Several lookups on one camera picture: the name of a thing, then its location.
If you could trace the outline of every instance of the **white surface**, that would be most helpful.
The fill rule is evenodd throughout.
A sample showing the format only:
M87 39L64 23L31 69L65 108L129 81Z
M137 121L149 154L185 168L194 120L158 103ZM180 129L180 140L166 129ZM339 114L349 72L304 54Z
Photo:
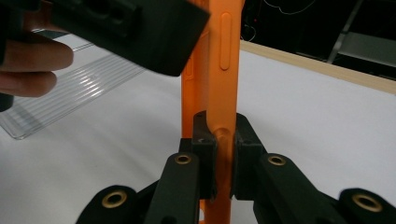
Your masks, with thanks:
M270 152L333 197L372 190L396 204L396 96L241 53L238 112ZM20 141L0 131L0 223L71 224L99 190L141 190L180 137L180 79L146 72ZM235 203L233 223L256 223Z

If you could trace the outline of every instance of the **black clamp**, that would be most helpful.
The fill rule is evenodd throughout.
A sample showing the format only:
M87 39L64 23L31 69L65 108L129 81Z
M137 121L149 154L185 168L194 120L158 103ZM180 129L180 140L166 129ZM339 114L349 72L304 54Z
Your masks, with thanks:
M230 198L253 201L259 224L396 223L396 208L380 196L365 189L346 189L337 201L318 191L292 160L267 153L246 117L238 114L236 124ZM200 112L194 116L192 138L181 139L179 152L168 159L158 186L154 183L137 196L131 193L134 202L125 204L129 213L100 205L124 188L114 187L95 196L78 224L198 223L199 200L216 197L216 153L216 140L207 129L205 112ZM115 219L95 219L104 215ZM120 217L133 221L115 222Z

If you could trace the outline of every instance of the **black plastic part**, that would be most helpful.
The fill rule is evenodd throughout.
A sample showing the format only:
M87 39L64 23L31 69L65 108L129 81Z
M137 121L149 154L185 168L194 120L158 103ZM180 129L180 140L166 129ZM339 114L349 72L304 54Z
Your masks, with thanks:
M213 199L217 195L216 157L217 142L206 124L206 112L197 113L193 118L191 140L192 153L200 158L201 199Z
M154 72L179 76L209 14L185 0L53 0L52 22Z
M150 184L137 193L137 207L134 211L131 211L134 214L134 222L129 224L140 224L144 222L157 186L158 181Z
M264 153L266 153L264 145L254 132L248 119L241 114L237 114L232 190L232 194L237 200L252 201L256 197L259 180L257 179L255 166Z
M277 215L283 224L346 224L329 200L290 159L277 154L264 154L257 166L257 174L261 182L261 197L255 200L259 203L255 205L258 219Z
M396 208L380 196L365 189L343 190L337 205L348 223L396 223Z
M145 224L198 223L199 159L192 153L170 156L155 190Z
M103 200L114 193L107 201L115 203L120 200L118 192L124 192L126 200L116 207L104 207ZM78 218L77 224L126 224L135 223L134 213L137 205L136 192L124 186L111 186L97 193Z

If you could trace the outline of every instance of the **orange object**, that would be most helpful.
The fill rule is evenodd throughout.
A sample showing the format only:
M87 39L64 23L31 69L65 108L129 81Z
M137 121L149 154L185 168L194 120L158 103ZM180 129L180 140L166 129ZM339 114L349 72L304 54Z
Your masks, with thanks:
M218 141L214 201L201 202L201 224L230 223L233 140L244 0L191 0L211 14L182 74L182 137L192 136L193 115L206 110L207 126Z

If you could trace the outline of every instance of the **finger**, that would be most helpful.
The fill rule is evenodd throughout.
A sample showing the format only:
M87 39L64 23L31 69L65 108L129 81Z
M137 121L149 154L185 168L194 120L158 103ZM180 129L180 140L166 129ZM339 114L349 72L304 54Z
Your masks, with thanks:
M0 92L16 96L39 97L56 85L51 72L9 73L0 72Z
M50 22L52 12L52 3L41 1L41 8L37 12L26 12L24 14L23 29L32 31L34 29L47 29L53 31L62 31Z
M73 62L73 50L41 35L29 34L26 43L8 40L0 71L43 72L65 68Z

